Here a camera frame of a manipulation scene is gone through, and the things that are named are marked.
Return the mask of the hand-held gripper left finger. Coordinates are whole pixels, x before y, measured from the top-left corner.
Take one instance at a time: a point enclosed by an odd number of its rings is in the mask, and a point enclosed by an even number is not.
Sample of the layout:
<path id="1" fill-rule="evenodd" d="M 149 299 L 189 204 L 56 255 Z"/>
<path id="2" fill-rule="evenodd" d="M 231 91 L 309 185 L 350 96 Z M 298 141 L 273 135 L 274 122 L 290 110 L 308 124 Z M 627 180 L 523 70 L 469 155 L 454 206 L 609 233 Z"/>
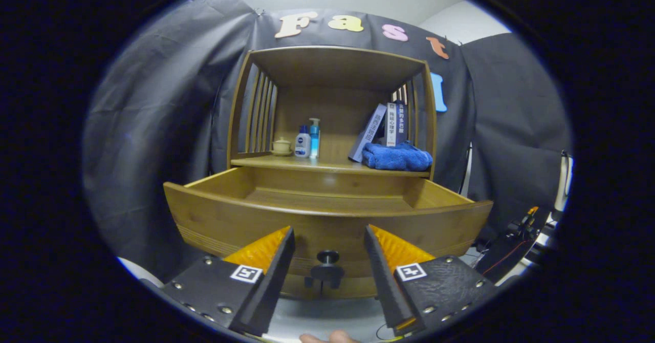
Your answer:
<path id="1" fill-rule="evenodd" d="M 295 250 L 286 226 L 224 258 L 194 262 L 162 292 L 211 324 L 260 337 L 267 333 Z"/>

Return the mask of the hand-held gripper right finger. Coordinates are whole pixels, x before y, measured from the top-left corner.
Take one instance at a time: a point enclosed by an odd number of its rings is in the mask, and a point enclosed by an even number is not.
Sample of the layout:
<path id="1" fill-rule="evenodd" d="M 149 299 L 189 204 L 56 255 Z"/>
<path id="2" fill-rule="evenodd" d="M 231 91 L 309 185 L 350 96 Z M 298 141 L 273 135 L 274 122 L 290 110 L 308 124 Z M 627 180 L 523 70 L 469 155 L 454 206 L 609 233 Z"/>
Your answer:
<path id="1" fill-rule="evenodd" d="M 493 282 L 456 256 L 433 256 L 372 224 L 363 242 L 386 326 L 395 336 L 448 329 L 497 294 Z"/>

